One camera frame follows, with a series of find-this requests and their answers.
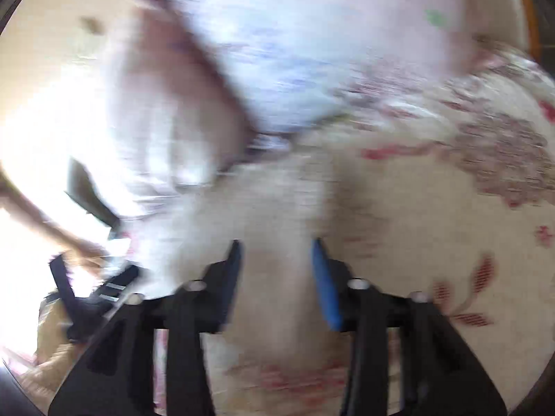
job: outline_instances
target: beige fabric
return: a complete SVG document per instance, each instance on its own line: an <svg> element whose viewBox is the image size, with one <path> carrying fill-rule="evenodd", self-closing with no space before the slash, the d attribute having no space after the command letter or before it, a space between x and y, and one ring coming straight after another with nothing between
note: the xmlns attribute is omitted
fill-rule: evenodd
<svg viewBox="0 0 555 416"><path fill-rule="evenodd" d="M526 12L522 0L471 0L483 14L482 34L522 51L529 51Z"/></svg>
<svg viewBox="0 0 555 416"><path fill-rule="evenodd" d="M143 221L137 259L153 271L152 297L198 277L231 239L245 243L231 324L206 337L220 411L337 411L345 344L319 316L308 257L319 234L385 292L434 293L507 406L518 404L555 347L555 136L539 104L553 108L554 91L502 49L476 76L396 101L371 126L308 133L292 156L240 168ZM393 410L395 367L391 381Z"/></svg>
<svg viewBox="0 0 555 416"><path fill-rule="evenodd" d="M61 300L46 305L38 326L38 365L18 379L27 396L44 414L82 351L82 346L68 342L64 332L67 323Z"/></svg>

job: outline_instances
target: crumpled white fabric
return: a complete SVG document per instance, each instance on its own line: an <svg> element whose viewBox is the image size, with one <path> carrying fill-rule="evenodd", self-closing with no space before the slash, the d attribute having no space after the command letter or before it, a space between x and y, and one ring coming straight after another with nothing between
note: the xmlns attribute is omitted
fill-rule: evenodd
<svg viewBox="0 0 555 416"><path fill-rule="evenodd" d="M344 109L360 67L385 93L462 73L484 26L470 0L171 1L263 132Z"/></svg>

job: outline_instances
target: metal screw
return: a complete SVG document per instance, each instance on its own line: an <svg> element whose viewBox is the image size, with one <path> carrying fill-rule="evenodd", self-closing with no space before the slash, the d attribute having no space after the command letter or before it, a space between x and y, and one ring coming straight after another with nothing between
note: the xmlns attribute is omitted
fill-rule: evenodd
<svg viewBox="0 0 555 416"><path fill-rule="evenodd" d="M198 292L206 289L206 283L202 280L191 280L185 283L185 289L189 292Z"/></svg>
<svg viewBox="0 0 555 416"><path fill-rule="evenodd" d="M131 294L126 299L126 305L140 305L143 300L144 300L143 294Z"/></svg>
<svg viewBox="0 0 555 416"><path fill-rule="evenodd" d="M364 278L352 278L347 282L347 286L351 289L368 289L370 288L370 282Z"/></svg>
<svg viewBox="0 0 555 416"><path fill-rule="evenodd" d="M415 291L409 294L410 299L415 303L427 303L429 302L429 296L425 292Z"/></svg>

